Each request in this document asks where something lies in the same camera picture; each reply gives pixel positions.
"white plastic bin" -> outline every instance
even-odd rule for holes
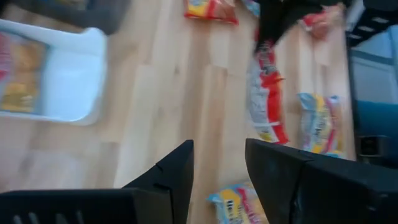
[[[107,71],[102,31],[89,28],[73,34],[2,19],[0,30],[50,46],[40,84],[40,114],[0,111],[0,116],[75,125],[89,125],[99,118]]]

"white container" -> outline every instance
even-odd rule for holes
[[[93,124],[99,118],[107,71],[102,31],[89,28],[73,34],[2,19],[0,30],[50,46],[40,86],[40,115],[0,111],[0,116],[74,125]]]

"wooden floor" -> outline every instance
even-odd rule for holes
[[[121,187],[186,139],[195,140],[189,223],[216,223],[205,201],[248,178],[244,140],[256,138],[245,108],[255,18],[237,8],[239,26],[185,19],[182,0],[133,1],[108,42],[103,116],[91,126],[0,118],[0,189]],[[37,26],[79,29],[10,6],[4,16]],[[301,91],[343,100],[345,149],[353,158],[343,32],[314,44],[294,27],[277,46],[285,77],[289,145],[298,147]]]

